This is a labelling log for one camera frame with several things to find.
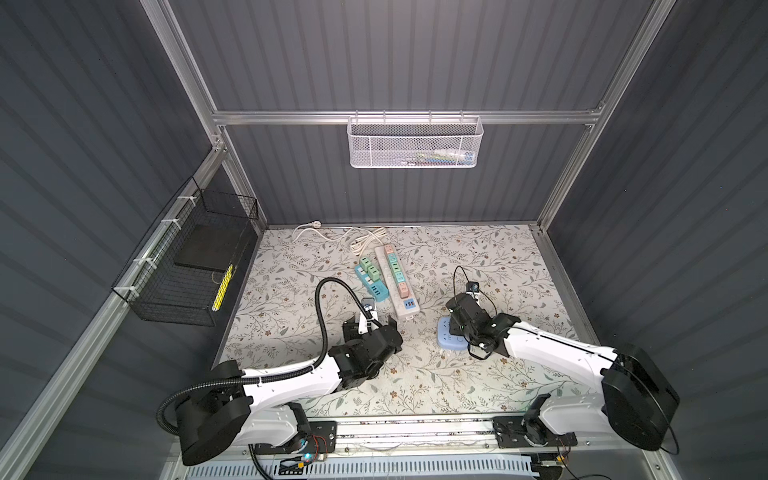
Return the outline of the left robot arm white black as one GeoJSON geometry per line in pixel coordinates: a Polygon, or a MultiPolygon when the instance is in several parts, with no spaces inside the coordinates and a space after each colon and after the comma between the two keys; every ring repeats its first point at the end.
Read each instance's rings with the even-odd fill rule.
{"type": "Polygon", "coordinates": [[[361,333],[352,319],[344,323],[345,343],[330,348],[323,362],[312,360],[267,371],[241,370],[235,361],[218,365],[204,388],[179,394],[174,407],[182,463],[209,461],[232,445],[263,445],[297,451],[311,435],[300,400],[350,390],[376,378],[402,350],[397,321],[361,333]]]}

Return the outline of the long white power strip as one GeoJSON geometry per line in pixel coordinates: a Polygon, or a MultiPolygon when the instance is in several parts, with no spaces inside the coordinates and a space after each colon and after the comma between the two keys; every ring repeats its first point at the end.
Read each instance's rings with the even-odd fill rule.
{"type": "Polygon", "coordinates": [[[394,311],[399,320],[412,320],[421,309],[404,271],[404,262],[392,244],[374,249],[394,311]]]}

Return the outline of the round light blue socket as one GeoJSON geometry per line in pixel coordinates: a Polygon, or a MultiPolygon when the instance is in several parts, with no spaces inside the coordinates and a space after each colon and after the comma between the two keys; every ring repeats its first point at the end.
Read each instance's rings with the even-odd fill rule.
{"type": "Polygon", "coordinates": [[[450,351],[461,351],[468,348],[469,343],[460,334],[451,332],[451,317],[444,316],[437,323],[437,344],[441,349],[450,351]]]}

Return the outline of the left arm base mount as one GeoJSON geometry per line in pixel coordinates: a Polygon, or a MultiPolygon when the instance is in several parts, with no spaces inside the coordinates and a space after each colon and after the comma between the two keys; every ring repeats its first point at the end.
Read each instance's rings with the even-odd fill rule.
{"type": "Polygon", "coordinates": [[[328,454],[336,447],[338,423],[335,421],[309,421],[300,425],[298,433],[281,446],[256,444],[258,455],[273,454],[328,454]]]}

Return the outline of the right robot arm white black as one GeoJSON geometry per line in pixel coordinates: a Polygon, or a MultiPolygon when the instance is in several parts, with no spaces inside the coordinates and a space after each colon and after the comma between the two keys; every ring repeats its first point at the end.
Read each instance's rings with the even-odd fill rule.
{"type": "Polygon", "coordinates": [[[671,420],[680,397],[642,348],[609,347],[552,334],[499,312],[490,316],[469,293],[446,307],[471,357],[497,353],[562,373],[588,393],[540,394],[515,429],[537,447],[571,446],[580,433],[613,434],[645,451],[658,451],[674,435],[671,420]]]}

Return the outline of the teal blue power strip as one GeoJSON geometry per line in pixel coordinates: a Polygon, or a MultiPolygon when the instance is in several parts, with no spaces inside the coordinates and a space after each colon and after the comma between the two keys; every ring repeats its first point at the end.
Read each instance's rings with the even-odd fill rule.
{"type": "Polygon", "coordinates": [[[389,298],[389,290],[381,280],[373,280],[360,265],[356,265],[354,270],[369,296],[376,302],[382,302],[389,298]]]}

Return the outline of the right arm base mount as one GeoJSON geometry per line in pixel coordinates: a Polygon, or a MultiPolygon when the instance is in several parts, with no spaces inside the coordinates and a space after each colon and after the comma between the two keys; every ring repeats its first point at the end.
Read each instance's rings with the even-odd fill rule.
{"type": "Polygon", "coordinates": [[[550,394],[538,395],[522,414],[495,416],[492,428],[500,448],[573,447],[578,444],[573,432],[556,434],[540,418],[550,394]]]}

